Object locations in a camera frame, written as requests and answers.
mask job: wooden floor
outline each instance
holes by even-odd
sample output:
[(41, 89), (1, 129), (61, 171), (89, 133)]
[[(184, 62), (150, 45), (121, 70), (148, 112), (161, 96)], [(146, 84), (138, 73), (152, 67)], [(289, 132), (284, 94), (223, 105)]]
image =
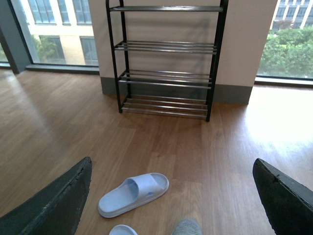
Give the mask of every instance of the wooden floor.
[[(119, 114), (96, 75), (0, 70), (0, 216), (85, 156), (92, 182), (77, 235), (127, 224), (170, 235), (273, 235), (252, 177), (262, 158), (313, 189), (313, 90), (255, 86), (249, 105), (213, 103), (211, 121)], [(99, 199), (127, 177), (165, 174), (161, 198), (112, 219)]]

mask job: building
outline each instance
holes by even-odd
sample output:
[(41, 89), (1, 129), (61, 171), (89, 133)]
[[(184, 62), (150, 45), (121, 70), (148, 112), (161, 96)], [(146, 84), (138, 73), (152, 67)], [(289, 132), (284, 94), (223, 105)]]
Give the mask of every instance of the building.
[(282, 21), (290, 22), (293, 28), (313, 25), (313, 0), (279, 0), (271, 29), (279, 30)]
[(32, 59), (35, 63), (98, 65), (88, 0), (16, 0), (22, 10), (33, 40), (38, 40), (43, 50), (32, 50), (28, 41)]

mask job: metal shoe rack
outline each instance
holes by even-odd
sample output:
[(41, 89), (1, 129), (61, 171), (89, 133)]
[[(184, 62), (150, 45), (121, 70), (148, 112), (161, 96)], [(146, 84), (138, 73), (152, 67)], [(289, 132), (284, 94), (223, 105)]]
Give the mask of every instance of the metal shoe rack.
[[(119, 0), (119, 4), (119, 6), (110, 7), (110, 0), (106, 0), (119, 112), (122, 113), (123, 110), (139, 111), (163, 115), (198, 117), (210, 121), (228, 0), (221, 0), (220, 6), (124, 6), (123, 0)], [(112, 12), (120, 12), (121, 14), (123, 41), (118, 44), (115, 44), (113, 40)], [(126, 34), (125, 12), (218, 12), (215, 40), (212, 43), (129, 41)], [(124, 51), (125, 56), (126, 69), (120, 75), (117, 74), (116, 51)], [(133, 70), (129, 66), (129, 51), (211, 54), (210, 74)], [(121, 102), (120, 85), (123, 83), (127, 84), (127, 95)], [(206, 91), (206, 99), (132, 94), (132, 84), (149, 85), (151, 87), (191, 88), (193, 91), (204, 89)]]

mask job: metal bar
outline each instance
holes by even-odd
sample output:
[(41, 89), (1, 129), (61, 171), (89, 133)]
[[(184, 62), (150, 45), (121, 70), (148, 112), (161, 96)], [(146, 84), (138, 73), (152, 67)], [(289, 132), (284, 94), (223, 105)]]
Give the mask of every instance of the metal bar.
[(178, 42), (149, 42), (149, 41), (122, 41), (119, 45), (132, 45), (140, 46), (140, 45), (152, 45), (152, 46), (172, 46), (172, 47), (208, 47), (208, 48), (216, 48), (214, 44), (201, 44), (201, 43), (178, 43)]
[(121, 42), (122, 45), (126, 45), (126, 46), (173, 46), (173, 47), (199, 47), (199, 48), (213, 48), (215, 49), (216, 47), (214, 45), (201, 45), (201, 44), (178, 44), (178, 43), (146, 43), (146, 42), (142, 42), (142, 43), (130, 43), (130, 42)]
[(133, 96), (159, 98), (159, 99), (176, 99), (176, 100), (185, 100), (185, 101), (194, 101), (194, 102), (205, 102), (205, 99), (186, 99), (186, 98), (178, 98), (178, 97), (155, 96), (155, 95), (138, 95), (138, 94), (134, 94)]
[(134, 82), (134, 81), (124, 81), (119, 80), (118, 82), (131, 83), (131, 84), (147, 84), (147, 85), (157, 85), (157, 86), (170, 86), (170, 87), (189, 87), (189, 88), (199, 88), (199, 89), (211, 89), (211, 87), (203, 86), (190, 86), (190, 85), (181, 85), (181, 84), (166, 84), (166, 83), (156, 83), (156, 82)]
[(173, 79), (158, 79), (158, 78), (150, 78), (150, 77), (129, 77), (132, 80), (152, 80), (152, 81), (164, 81), (164, 82), (182, 82), (182, 83), (199, 83), (199, 84), (208, 84), (210, 82), (205, 82), (205, 81), (199, 81), (199, 82), (195, 82), (195, 81), (186, 81), (186, 80), (173, 80)]
[(162, 101), (162, 100), (154, 100), (154, 99), (137, 99), (137, 98), (130, 98), (128, 100), (131, 101), (144, 101), (144, 102), (151, 102), (151, 103), (162, 103), (162, 104), (176, 104), (176, 105), (187, 105), (187, 106), (207, 106), (205, 104), (196, 104), (196, 103), (179, 103), (179, 102), (170, 102), (170, 101)]
[(110, 11), (187, 11), (187, 12), (222, 12), (219, 6), (116, 6)]
[(106, 10), (107, 10), (107, 18), (108, 18), (108, 26), (109, 26), (109, 36), (110, 36), (110, 45), (111, 45), (111, 53), (112, 53), (112, 63), (113, 63), (113, 70), (114, 70), (114, 81), (115, 81), (115, 88), (116, 88), (118, 111), (119, 113), (122, 113), (123, 110), (121, 106), (120, 91), (119, 91), (119, 86), (118, 86), (118, 77), (117, 77), (117, 68), (116, 68), (115, 49), (114, 49), (109, 0), (106, 0)]
[(166, 111), (157, 111), (157, 110), (145, 110), (145, 109), (135, 109), (135, 108), (122, 108), (123, 110), (131, 110), (131, 111), (140, 111), (140, 112), (148, 112), (148, 113), (159, 113), (159, 114), (172, 114), (172, 115), (179, 115), (179, 116), (188, 116), (188, 117), (202, 117), (205, 118), (206, 115), (196, 115), (196, 114), (184, 114), (184, 113), (173, 113), (173, 112), (166, 112)]
[(205, 78), (205, 77), (187, 77), (187, 76), (174, 76), (174, 75), (154, 75), (154, 74), (144, 74), (144, 73), (131, 73), (126, 72), (126, 75), (139, 75), (139, 76), (153, 76), (153, 77), (177, 77), (177, 78), (188, 78), (188, 79), (199, 79), (199, 80), (210, 80), (211, 78)]
[(154, 104), (141, 104), (141, 103), (125, 103), (125, 105), (137, 105), (137, 106), (145, 106), (145, 107), (155, 107), (155, 108), (163, 108), (163, 109), (180, 109), (180, 110), (189, 110), (189, 111), (207, 111), (207, 109), (194, 109), (194, 108), (184, 108), (184, 107), (175, 107), (175, 106), (165, 106), (165, 105), (154, 105)]
[[(119, 4), (121, 7), (124, 6), (124, 1), (119, 0)], [(126, 34), (126, 21), (125, 21), (125, 12), (121, 11), (121, 22), (122, 22), (122, 32), (123, 32), (123, 41), (127, 41), (127, 34)], [(128, 57), (128, 51), (124, 51), (124, 57), (125, 57), (125, 67), (126, 70), (129, 71), (129, 57)], [(127, 84), (127, 95), (129, 97), (132, 96), (132, 90), (131, 90), (131, 85)]]
[(212, 62), (211, 62), (210, 75), (212, 77), (212, 85), (211, 85), (212, 89), (207, 92), (207, 96), (206, 96), (206, 104), (208, 105), (206, 121), (210, 121), (210, 116), (211, 116), (215, 82), (216, 82), (217, 70), (218, 70), (220, 54), (221, 54), (224, 27), (225, 27), (225, 22), (226, 22), (228, 0), (221, 0), (220, 7), (223, 8), (223, 12), (219, 13), (218, 21), (217, 21), (217, 28), (216, 28), (215, 41), (214, 41), (214, 44), (217, 46), (217, 53), (216, 55), (212, 56)]
[(215, 48), (212, 47), (206, 47), (206, 48), (200, 48), (200, 47), (185, 47), (185, 46), (172, 46), (172, 45), (166, 45), (166, 46), (161, 46), (161, 45), (155, 45), (155, 46), (142, 46), (142, 45), (129, 45), (129, 44), (118, 44), (115, 46), (115, 48), (141, 48), (141, 49), (181, 49), (181, 50), (194, 50), (194, 51), (203, 51), (205, 50), (212, 50), (215, 51)]
[(214, 43), (195, 43), (195, 42), (170, 42), (170, 41), (133, 41), (128, 40), (127, 43), (152, 43), (152, 44), (196, 44), (196, 45), (203, 45), (203, 46), (214, 46)]
[(191, 72), (176, 72), (176, 71), (147, 71), (147, 70), (130, 70), (130, 72), (155, 72), (155, 73), (178, 73), (178, 74), (190, 74), (190, 75), (202, 75), (202, 76), (209, 76), (210, 74), (205, 73), (191, 73)]
[(115, 48), (115, 50), (127, 50), (127, 51), (151, 51), (151, 52), (176, 52), (176, 53), (191, 53), (191, 54), (211, 54), (214, 55), (216, 52), (201, 52), (201, 51), (190, 51), (190, 50), (162, 50), (162, 49), (125, 49), (125, 48)]

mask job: white wall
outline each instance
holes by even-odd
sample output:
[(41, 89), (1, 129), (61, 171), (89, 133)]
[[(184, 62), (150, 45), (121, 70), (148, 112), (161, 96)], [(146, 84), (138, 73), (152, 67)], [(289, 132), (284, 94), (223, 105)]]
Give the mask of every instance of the white wall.
[[(118, 5), (112, 0), (111, 6)], [(218, 5), (218, 0), (209, 5)], [(252, 87), (277, 0), (230, 0), (217, 84)], [(189, 0), (125, 0), (125, 5), (190, 5)], [(208, 5), (195, 0), (192, 5)], [(101, 77), (114, 77), (105, 0), (90, 0)], [(212, 42), (216, 13), (126, 13), (129, 40)], [(121, 40), (120, 16), (112, 13), (115, 43)], [(120, 71), (123, 53), (117, 54)], [(133, 69), (207, 72), (210, 56), (130, 53)]]

